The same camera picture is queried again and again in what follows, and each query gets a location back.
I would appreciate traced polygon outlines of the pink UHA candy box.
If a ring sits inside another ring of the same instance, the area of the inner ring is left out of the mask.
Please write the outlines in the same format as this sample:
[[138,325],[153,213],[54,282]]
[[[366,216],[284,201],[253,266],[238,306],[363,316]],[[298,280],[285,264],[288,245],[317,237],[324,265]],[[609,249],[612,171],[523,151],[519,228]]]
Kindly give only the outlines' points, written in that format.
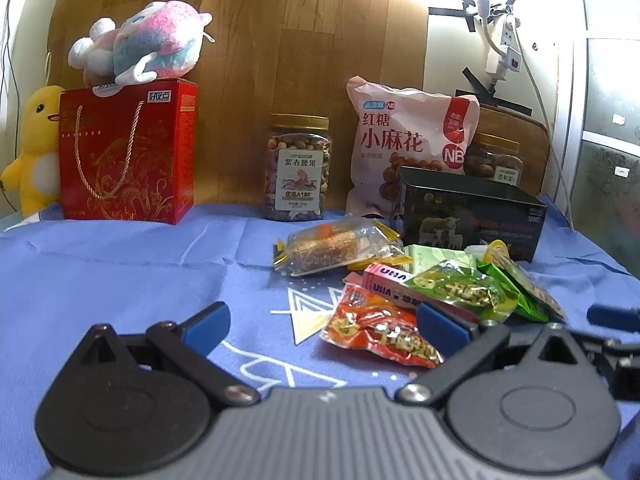
[[431,298],[425,292],[418,292],[416,289],[410,288],[408,285],[410,278],[413,278],[410,273],[386,266],[383,263],[371,263],[361,274],[357,272],[347,274],[343,278],[343,282],[361,286],[398,307],[416,310],[420,304],[434,304],[465,321],[480,322],[480,316],[469,309],[446,304],[444,300]]

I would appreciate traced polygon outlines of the red snack packet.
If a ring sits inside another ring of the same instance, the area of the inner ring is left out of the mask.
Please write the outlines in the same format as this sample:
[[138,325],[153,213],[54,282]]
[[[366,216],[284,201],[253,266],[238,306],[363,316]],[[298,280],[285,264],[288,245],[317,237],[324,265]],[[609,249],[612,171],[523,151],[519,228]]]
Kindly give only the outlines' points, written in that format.
[[445,359],[419,333],[416,315],[363,287],[348,283],[320,338],[402,365],[432,370]]

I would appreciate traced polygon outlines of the green yellow snack packet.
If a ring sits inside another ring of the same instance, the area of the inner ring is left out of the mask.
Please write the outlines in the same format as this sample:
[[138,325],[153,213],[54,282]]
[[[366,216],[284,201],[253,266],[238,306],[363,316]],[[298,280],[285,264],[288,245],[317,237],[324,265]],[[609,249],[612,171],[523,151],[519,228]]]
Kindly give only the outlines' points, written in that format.
[[509,249],[502,240],[469,246],[466,251],[474,255],[478,270],[497,280],[504,289],[516,293],[518,306],[515,312],[522,318],[539,323],[567,320],[560,304],[511,259]]

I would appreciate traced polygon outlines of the clear grain bar packet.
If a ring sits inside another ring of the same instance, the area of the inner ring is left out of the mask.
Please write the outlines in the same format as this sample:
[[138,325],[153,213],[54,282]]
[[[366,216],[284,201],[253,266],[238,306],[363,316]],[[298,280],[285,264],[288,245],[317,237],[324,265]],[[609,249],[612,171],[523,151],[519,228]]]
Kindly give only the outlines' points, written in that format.
[[312,226],[278,240],[273,269],[293,278],[338,268],[363,270],[371,263],[412,263],[400,235],[381,221],[344,218]]

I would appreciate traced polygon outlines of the light green snack packet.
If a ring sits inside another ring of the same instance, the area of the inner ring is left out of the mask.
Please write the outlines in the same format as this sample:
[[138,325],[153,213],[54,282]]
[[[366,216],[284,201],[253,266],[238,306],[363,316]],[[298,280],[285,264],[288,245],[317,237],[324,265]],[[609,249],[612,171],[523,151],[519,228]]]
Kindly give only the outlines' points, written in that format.
[[462,250],[410,245],[404,248],[404,252],[411,261],[404,264],[401,269],[410,274],[419,274],[447,260],[454,261],[459,266],[476,268],[475,257]]

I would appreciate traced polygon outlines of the black sheep tin box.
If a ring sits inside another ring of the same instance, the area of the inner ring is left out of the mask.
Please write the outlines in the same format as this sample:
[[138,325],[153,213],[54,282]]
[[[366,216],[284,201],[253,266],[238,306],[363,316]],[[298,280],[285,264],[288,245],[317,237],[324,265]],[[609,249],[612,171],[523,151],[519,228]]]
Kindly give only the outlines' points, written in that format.
[[502,240],[516,261],[534,258],[547,206],[516,186],[402,166],[393,220],[406,245],[462,250]]

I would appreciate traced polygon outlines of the blue printed tablecloth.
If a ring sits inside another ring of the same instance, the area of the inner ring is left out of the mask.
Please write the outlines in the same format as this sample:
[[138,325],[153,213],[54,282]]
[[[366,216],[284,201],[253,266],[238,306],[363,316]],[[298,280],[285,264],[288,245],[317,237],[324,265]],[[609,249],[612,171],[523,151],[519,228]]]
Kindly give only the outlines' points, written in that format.
[[[319,338],[343,273],[271,267],[287,224],[198,206],[175,226],[46,220],[1,235],[1,474],[6,479],[634,479],[639,401],[617,401],[571,330],[639,283],[547,209],[527,273],[566,325],[483,330],[424,372]],[[201,356],[179,325],[216,301]]]

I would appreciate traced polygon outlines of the dark nut jar gold lid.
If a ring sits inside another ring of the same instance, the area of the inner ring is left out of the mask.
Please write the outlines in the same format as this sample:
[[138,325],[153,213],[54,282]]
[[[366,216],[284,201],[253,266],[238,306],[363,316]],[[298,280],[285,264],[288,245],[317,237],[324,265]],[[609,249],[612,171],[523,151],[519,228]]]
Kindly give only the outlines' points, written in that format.
[[519,186],[523,168],[520,144],[502,136],[478,132],[466,149],[463,169],[468,176]]

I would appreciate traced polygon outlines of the red gift box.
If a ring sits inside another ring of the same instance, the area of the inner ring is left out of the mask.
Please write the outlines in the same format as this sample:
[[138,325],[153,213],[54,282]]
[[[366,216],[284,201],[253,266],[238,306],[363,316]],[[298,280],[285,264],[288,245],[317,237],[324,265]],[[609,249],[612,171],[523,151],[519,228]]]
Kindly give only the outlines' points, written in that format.
[[64,217],[178,223],[194,203],[197,121],[198,86],[184,79],[64,92]]

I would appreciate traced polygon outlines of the nut jar white label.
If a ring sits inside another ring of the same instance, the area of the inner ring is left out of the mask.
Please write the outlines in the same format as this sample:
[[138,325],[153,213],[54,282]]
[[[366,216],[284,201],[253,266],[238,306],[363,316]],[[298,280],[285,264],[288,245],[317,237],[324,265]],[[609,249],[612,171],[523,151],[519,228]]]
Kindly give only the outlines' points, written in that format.
[[266,146],[262,214],[274,221],[323,217],[332,139],[323,116],[272,114]]

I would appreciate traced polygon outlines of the brown wooden board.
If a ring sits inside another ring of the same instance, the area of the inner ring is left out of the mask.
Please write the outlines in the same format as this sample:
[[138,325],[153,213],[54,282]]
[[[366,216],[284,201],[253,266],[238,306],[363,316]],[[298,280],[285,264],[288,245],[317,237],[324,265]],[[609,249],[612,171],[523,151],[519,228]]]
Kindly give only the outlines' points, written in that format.
[[531,196],[538,195],[542,191],[550,157],[550,142],[547,129],[540,122],[508,110],[505,112],[482,105],[475,134],[478,132],[502,136],[518,142],[520,157],[524,162],[518,188]]

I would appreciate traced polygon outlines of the pink snack bag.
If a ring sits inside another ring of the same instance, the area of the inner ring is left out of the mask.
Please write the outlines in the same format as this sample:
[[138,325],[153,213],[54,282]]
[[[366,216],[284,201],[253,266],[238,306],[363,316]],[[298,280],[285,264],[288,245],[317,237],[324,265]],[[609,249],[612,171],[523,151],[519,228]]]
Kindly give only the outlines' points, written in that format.
[[395,89],[356,76],[346,90],[358,115],[346,212],[385,217],[399,192],[399,168],[461,174],[480,120],[475,96]]

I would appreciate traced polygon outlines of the white power strip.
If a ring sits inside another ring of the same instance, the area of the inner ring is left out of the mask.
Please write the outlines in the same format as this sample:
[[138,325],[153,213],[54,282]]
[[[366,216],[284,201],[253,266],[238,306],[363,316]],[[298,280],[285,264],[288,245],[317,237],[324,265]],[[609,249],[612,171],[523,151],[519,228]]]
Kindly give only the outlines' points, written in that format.
[[493,4],[490,0],[476,0],[480,31],[488,45],[485,72],[492,82],[503,81],[507,72],[518,73],[521,69],[522,55],[516,41],[518,20],[513,14],[515,1]]

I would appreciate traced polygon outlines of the pink blue plush toy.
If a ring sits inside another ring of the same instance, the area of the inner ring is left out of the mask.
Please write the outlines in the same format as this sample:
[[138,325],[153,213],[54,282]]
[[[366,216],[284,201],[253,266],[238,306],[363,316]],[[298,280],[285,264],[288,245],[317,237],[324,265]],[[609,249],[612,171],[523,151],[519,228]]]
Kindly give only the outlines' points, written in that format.
[[180,78],[200,59],[213,15],[178,0],[153,1],[121,25],[111,18],[93,23],[74,42],[67,63],[81,70],[87,87],[119,87]]

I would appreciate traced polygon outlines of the wooden wall panel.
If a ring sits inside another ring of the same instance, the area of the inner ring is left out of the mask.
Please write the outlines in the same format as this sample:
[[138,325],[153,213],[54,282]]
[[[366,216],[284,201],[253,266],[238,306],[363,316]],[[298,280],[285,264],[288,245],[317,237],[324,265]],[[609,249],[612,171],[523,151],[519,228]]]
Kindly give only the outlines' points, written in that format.
[[[155,0],[56,0],[51,76],[78,88],[66,63],[98,18],[121,22]],[[190,79],[198,84],[195,198],[257,205],[274,113],[326,116],[333,140],[326,202],[341,209],[352,187],[357,117],[349,78],[396,88],[423,84],[426,7],[412,0],[183,0],[209,13],[208,39]]]

